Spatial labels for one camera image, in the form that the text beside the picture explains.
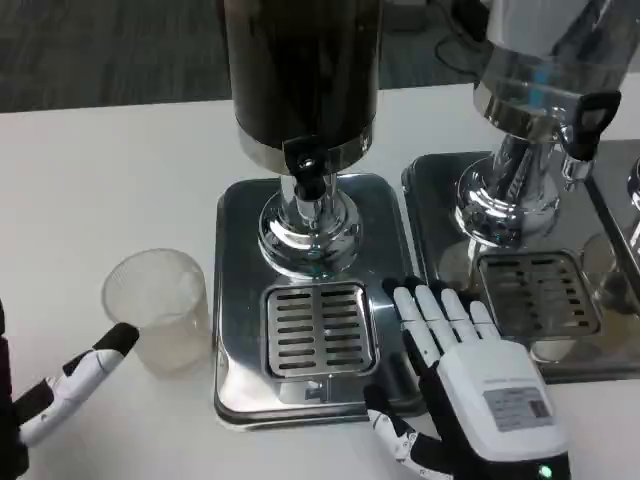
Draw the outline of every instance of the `black tap handle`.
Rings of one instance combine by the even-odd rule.
[[[327,191],[324,183],[329,151],[317,135],[298,137],[282,144],[289,173],[297,181],[296,195],[301,200],[319,200]]]
[[[565,152],[576,160],[593,160],[600,136],[618,113],[621,100],[619,91],[583,95],[578,101],[573,121],[561,131]]]

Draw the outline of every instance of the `white table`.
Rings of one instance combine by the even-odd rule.
[[[492,148],[500,133],[475,112],[471,92],[382,92],[375,146],[352,170],[382,175],[399,192],[402,169],[422,154]],[[640,137],[640,75],[623,93],[607,139]],[[0,116],[0,298],[16,393],[106,331],[100,288],[123,257],[183,250],[211,294],[216,202],[233,182],[268,175],[242,155],[235,128],[230,102]],[[414,478],[366,424],[226,430],[209,402],[211,375],[203,365],[159,381],[132,356],[31,453],[25,478]],[[571,435],[574,478],[635,480],[640,381],[551,391]]]

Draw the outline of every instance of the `green led light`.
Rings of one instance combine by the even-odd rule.
[[[540,465],[540,468],[538,468],[538,475],[540,475],[540,478],[552,478],[553,471],[546,465]]]

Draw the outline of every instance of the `white plastic finger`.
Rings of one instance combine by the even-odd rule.
[[[416,302],[413,301],[413,297],[409,290],[405,287],[398,287],[393,291],[393,299],[396,302],[398,311],[403,320],[422,320],[422,314],[418,310]]]
[[[460,303],[456,292],[447,288],[442,291],[442,304],[449,317],[451,326],[455,329],[461,342],[475,342],[480,340],[473,323],[467,315],[467,311]]]
[[[438,305],[436,297],[433,296],[433,292],[431,292],[431,289],[426,285],[418,285],[416,287],[416,299],[418,300],[418,305],[420,305],[420,310],[422,310],[422,315],[427,322],[447,319],[444,313],[442,313],[442,310],[440,310],[440,305]]]
[[[446,352],[456,345],[458,340],[453,333],[451,324],[440,310],[440,305],[438,305],[431,289],[426,285],[419,285],[416,287],[416,299],[420,310],[422,310],[422,315],[427,320],[427,325],[436,337],[442,351]]]
[[[427,322],[427,325],[429,325],[433,335],[436,337],[436,340],[438,340],[443,353],[458,344],[458,339],[453,333],[453,328],[449,321],[433,320],[431,322]]]
[[[489,325],[488,323],[481,323],[476,325],[476,330],[480,334],[483,340],[489,340],[491,338],[500,339],[500,333],[495,325]]]
[[[500,332],[493,323],[491,315],[482,302],[471,302],[471,319],[483,339],[500,338]]]
[[[400,312],[402,328],[411,333],[423,360],[427,366],[430,367],[440,359],[440,350],[438,350],[438,346],[433,340],[429,327],[427,327],[418,307],[413,301],[413,297],[409,293],[409,290],[404,287],[398,287],[393,292],[393,299]]]

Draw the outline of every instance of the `plastic cup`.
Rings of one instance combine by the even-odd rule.
[[[105,280],[102,304],[113,322],[140,330],[134,351],[156,375],[176,373],[210,354],[204,275],[185,253],[157,249],[126,258]]]

